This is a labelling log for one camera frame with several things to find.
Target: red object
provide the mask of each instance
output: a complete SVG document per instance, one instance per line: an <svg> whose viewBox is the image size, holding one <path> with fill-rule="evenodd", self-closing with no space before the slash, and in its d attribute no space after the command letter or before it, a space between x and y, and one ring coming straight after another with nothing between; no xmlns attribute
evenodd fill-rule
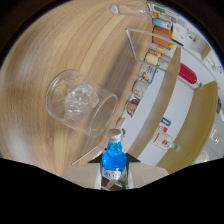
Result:
<svg viewBox="0 0 224 224"><path fill-rule="evenodd" d="M190 84L195 84L197 82L196 74L183 63L180 63L180 72L178 75Z"/></svg>

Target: wooden table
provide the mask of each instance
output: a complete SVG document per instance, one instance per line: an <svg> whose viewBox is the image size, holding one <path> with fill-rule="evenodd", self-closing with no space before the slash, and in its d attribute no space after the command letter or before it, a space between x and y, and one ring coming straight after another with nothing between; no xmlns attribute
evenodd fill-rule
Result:
<svg viewBox="0 0 224 224"><path fill-rule="evenodd" d="M141 0L76 0L32 24L17 40L0 71L0 150L4 158L61 175L102 139L88 139L52 119L46 92L61 72L75 69L115 93L123 112L141 63L134 60L126 28L152 30L151 17L114 16L112 4L146 6ZM99 151L76 165L86 164Z"/></svg>

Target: blue bottle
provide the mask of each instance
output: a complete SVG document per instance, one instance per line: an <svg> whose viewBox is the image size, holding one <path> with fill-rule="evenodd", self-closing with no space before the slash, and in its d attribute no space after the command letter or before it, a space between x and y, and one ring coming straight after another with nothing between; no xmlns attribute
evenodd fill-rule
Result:
<svg viewBox="0 0 224 224"><path fill-rule="evenodd" d="M122 152L122 131L110 129L108 131L107 151L102 156L103 175L109 180L118 180L122 176L127 163L127 156Z"/></svg>

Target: wooden surface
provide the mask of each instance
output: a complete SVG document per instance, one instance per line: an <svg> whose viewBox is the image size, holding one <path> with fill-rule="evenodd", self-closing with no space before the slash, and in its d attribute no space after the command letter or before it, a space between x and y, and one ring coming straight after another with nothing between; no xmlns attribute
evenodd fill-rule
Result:
<svg viewBox="0 0 224 224"><path fill-rule="evenodd" d="M76 0L38 19L18 39L0 71L0 150L4 158L40 167L56 175L101 139L88 139L52 119L45 96L52 80L75 69L115 93L119 107L115 127L138 77L125 29L151 32L151 17L114 16L116 3L145 5L140 0ZM98 151L76 165L86 164Z"/></svg>
<svg viewBox="0 0 224 224"><path fill-rule="evenodd" d="M148 142L154 135L156 128L158 127L166 108L171 99L173 89L176 84L177 75L180 67L181 49L176 48L176 51L171 59L169 66L165 72L163 82L161 84L159 93L156 97L155 103L141 129L137 135L134 143L130 147L128 153L135 158L138 158L142 151L147 146Z"/></svg>
<svg viewBox="0 0 224 224"><path fill-rule="evenodd" d="M156 165L169 174L190 166L201 153L214 123L218 88L216 82L196 88L185 122L174 143L181 146L179 152L170 149Z"/></svg>

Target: bottle label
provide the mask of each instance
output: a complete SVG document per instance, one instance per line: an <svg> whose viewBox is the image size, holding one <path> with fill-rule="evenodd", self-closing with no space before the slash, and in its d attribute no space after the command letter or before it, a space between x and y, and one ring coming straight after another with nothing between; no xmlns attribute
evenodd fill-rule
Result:
<svg viewBox="0 0 224 224"><path fill-rule="evenodd" d="M121 172L114 170L104 170L104 176L109 180L118 180L121 177Z"/></svg>

